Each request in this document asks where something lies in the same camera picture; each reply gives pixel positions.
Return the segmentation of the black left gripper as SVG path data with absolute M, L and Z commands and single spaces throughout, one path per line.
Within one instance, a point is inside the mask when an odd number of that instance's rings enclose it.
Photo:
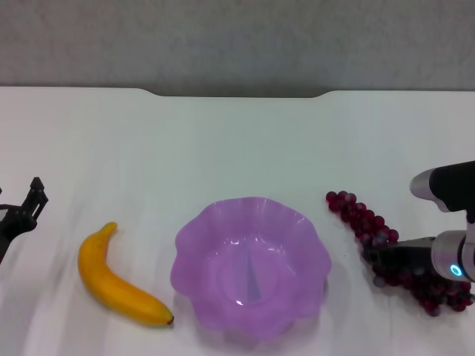
M 14 239 L 37 226 L 37 219 L 47 203 L 43 182 L 34 177 L 22 206 L 1 205 L 1 212 L 4 213 L 1 218 L 1 260 Z

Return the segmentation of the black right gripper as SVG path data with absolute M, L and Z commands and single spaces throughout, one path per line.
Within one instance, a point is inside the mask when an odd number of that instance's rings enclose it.
M 375 275 L 392 275 L 394 271 L 434 273 L 431 252 L 435 237 L 423 237 L 397 243 L 367 244 L 363 249 L 364 259 Z

